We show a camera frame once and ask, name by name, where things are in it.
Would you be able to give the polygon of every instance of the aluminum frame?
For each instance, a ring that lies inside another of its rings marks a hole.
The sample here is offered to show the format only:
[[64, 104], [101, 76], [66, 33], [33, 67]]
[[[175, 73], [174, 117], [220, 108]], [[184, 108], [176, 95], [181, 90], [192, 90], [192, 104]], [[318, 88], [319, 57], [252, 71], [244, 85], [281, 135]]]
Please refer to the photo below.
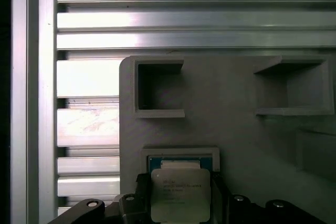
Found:
[[38, 220], [38, 0], [12, 0], [11, 223]]
[[57, 0], [39, 0], [39, 223], [57, 216]]

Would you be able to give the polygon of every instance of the screw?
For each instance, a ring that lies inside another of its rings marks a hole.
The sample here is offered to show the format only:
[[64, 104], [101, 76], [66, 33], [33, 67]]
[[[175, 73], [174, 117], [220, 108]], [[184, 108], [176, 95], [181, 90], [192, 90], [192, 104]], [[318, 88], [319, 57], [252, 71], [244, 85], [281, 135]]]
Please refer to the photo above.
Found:
[[88, 203], [88, 206], [89, 206], [89, 207], [95, 207], [96, 205], [98, 205], [98, 203], [95, 202], [95, 201], [90, 201], [90, 202]]
[[237, 196], [235, 196], [235, 200], [236, 201], [243, 201], [244, 198], [243, 198], [243, 196], [237, 195]]
[[274, 205], [275, 207], [284, 207], [283, 203], [278, 202], [278, 201], [273, 202], [273, 205]]

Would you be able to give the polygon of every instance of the square cutout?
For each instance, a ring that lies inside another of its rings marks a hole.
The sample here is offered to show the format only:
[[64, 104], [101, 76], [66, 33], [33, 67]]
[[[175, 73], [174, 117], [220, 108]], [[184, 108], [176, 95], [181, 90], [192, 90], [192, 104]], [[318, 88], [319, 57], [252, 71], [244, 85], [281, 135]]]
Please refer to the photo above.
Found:
[[333, 114], [328, 62], [321, 58], [276, 57], [255, 66], [259, 115]]
[[142, 57], [134, 61], [134, 111], [138, 118], [183, 118], [183, 59]]

